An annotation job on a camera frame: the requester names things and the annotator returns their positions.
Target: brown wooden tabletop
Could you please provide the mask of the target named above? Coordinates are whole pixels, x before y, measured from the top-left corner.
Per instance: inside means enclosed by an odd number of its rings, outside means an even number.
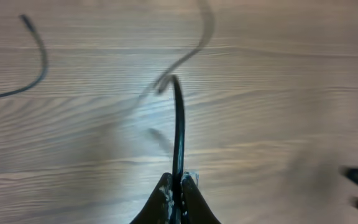
[[[185,168],[222,223],[358,223],[358,1],[209,0],[174,74]],[[129,223],[172,169],[172,90],[128,110],[203,30],[196,0],[0,0],[0,223]]]

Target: cable end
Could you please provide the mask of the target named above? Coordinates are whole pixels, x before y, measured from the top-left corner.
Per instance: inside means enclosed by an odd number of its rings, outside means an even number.
[[[35,32],[34,26],[32,25],[30,18],[25,14],[19,15],[19,18],[24,22],[25,26],[28,28],[29,31]]]

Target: wooden surface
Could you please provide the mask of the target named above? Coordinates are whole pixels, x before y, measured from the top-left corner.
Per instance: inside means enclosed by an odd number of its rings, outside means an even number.
[[[175,71],[187,169],[223,223],[358,223],[358,1],[210,0]],[[128,108],[201,35],[195,0],[0,0],[0,223],[129,223],[172,166],[172,92]]]

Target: wood grain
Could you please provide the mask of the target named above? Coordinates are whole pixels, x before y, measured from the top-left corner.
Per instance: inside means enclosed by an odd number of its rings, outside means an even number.
[[[210,0],[175,70],[187,169],[223,223],[358,223],[358,1]],[[202,31],[194,0],[0,0],[0,223],[129,223],[172,166],[172,93],[134,102]]]

